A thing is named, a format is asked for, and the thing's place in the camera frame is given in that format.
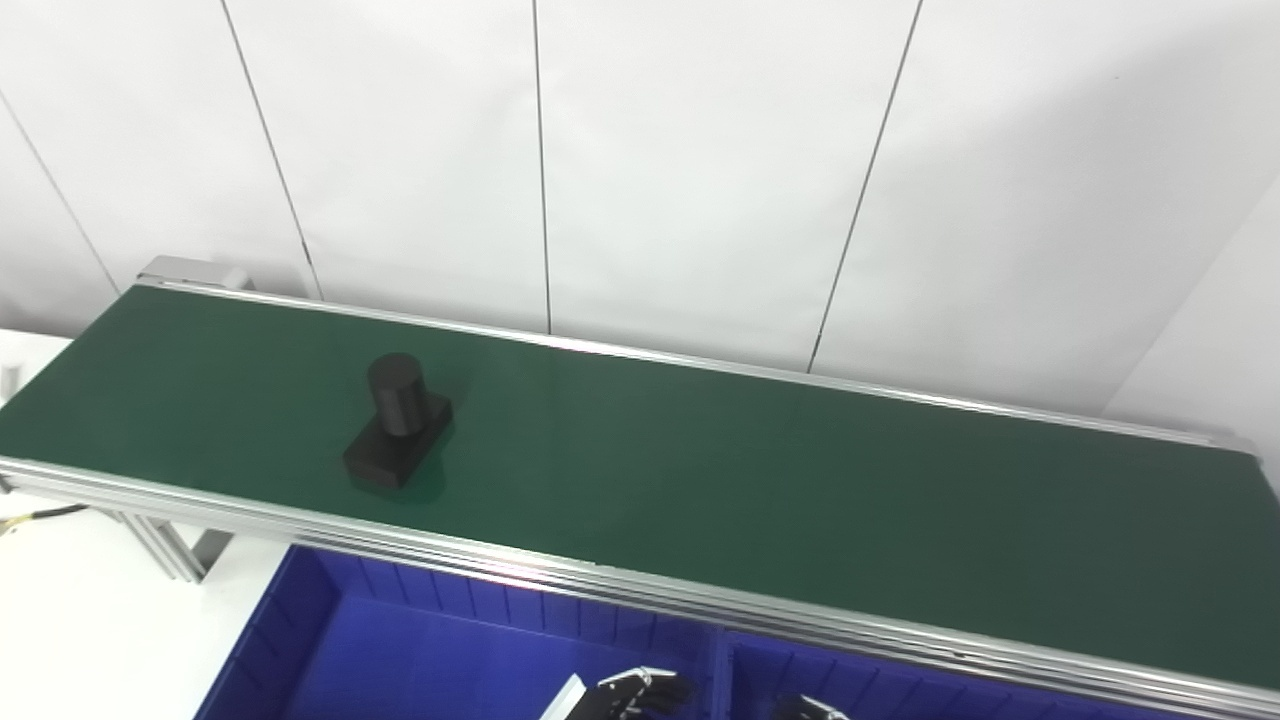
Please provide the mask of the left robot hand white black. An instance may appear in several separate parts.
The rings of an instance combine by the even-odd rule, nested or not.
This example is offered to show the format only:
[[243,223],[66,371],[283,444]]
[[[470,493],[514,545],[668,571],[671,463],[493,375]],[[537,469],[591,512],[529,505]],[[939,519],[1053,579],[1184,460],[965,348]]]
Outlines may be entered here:
[[657,719],[684,708],[695,685],[672,670],[639,666],[589,685],[570,676],[544,708],[541,719]]

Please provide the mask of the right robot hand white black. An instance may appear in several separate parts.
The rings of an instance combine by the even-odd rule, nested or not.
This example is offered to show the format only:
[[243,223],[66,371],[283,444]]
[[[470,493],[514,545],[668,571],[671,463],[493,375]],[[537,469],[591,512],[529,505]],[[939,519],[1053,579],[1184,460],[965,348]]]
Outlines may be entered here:
[[849,720],[850,716],[823,701],[806,694],[787,694],[774,705],[773,720]]

